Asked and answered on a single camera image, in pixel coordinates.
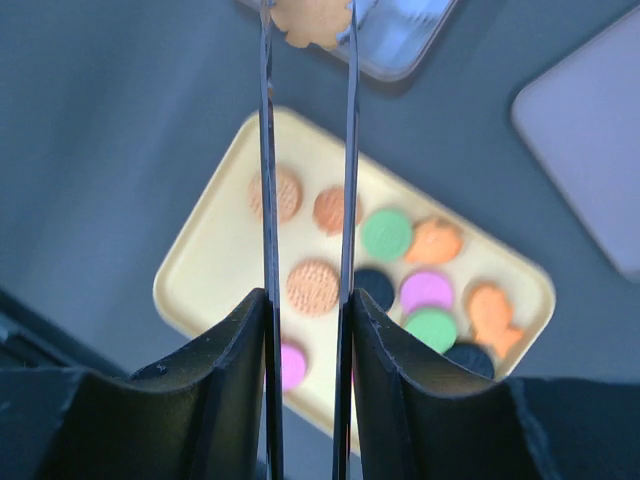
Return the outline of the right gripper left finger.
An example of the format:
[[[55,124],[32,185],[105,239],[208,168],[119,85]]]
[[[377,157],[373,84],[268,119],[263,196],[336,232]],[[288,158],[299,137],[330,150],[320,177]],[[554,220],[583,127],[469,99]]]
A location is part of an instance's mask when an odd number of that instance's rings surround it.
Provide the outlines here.
[[[266,294],[127,379],[73,374],[42,479],[252,479]]]

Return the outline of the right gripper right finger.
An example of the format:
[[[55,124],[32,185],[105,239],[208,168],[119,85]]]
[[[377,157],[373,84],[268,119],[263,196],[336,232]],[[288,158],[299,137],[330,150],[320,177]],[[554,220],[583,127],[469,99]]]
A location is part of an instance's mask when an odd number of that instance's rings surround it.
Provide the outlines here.
[[[354,390],[366,479],[539,479],[507,382],[436,353],[356,290]]]

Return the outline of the orange flower cookie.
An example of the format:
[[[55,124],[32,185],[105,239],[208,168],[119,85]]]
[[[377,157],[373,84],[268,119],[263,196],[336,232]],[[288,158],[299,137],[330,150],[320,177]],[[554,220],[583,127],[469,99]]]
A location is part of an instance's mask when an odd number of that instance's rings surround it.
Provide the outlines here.
[[[321,191],[315,199],[313,220],[327,236],[341,234],[344,224],[344,189],[331,186]]]

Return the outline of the brown cookie tin box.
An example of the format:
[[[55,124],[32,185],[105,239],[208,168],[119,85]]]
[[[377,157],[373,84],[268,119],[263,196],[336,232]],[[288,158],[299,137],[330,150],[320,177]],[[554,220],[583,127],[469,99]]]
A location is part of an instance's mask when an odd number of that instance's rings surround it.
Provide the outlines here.
[[[356,8],[359,68],[379,83],[398,83],[425,58],[457,1],[349,1]]]

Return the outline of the tan flower cookie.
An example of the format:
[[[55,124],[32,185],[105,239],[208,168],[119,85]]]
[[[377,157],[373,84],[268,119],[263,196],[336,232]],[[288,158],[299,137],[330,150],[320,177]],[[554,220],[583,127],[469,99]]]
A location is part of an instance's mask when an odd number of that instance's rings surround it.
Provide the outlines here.
[[[278,0],[270,14],[289,45],[306,48],[315,44],[325,50],[338,46],[338,36],[352,19],[351,2],[347,0]]]

